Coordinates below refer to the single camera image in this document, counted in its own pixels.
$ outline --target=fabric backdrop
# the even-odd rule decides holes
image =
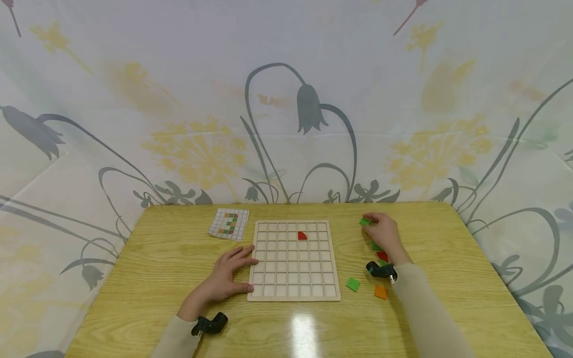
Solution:
[[[419,200],[573,357],[569,0],[1,2],[0,357],[62,356],[150,205]]]

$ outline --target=wooden grid board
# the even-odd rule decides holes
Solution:
[[[253,242],[247,301],[340,301],[328,220],[257,221]]]
[[[249,210],[218,209],[207,232],[218,238],[242,241],[248,218]]]

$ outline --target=beige sleeve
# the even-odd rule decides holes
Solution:
[[[169,321],[161,340],[151,354],[151,358],[192,357],[201,340],[201,332],[197,336],[191,335],[191,330],[196,325],[197,321],[185,322],[181,318],[174,316]]]
[[[420,358],[475,357],[460,328],[430,289],[422,269],[412,263],[396,266],[393,285],[402,302]]]

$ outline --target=wooden table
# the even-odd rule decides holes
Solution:
[[[236,242],[207,229],[218,207],[250,210],[243,244],[261,219],[328,219],[340,302],[247,302],[235,296],[205,316],[224,312],[219,335],[204,335],[195,357],[417,357],[401,305],[386,280],[364,266],[375,260],[358,221],[385,211],[425,271],[436,295],[478,357],[551,357],[455,211],[445,203],[154,206],[140,218],[90,308],[66,358],[147,357],[189,291]],[[236,278],[246,281],[249,269]],[[345,287],[348,277],[362,285]],[[388,287],[388,301],[374,285]]]

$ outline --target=forearm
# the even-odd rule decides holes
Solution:
[[[151,358],[189,358],[201,340],[201,333],[191,334],[197,325],[206,300],[193,292],[187,296],[179,312],[174,316],[163,332],[161,340],[155,347]]]
[[[402,302],[420,358],[475,357],[460,328],[430,289],[422,269],[412,263],[395,267],[393,285]]]

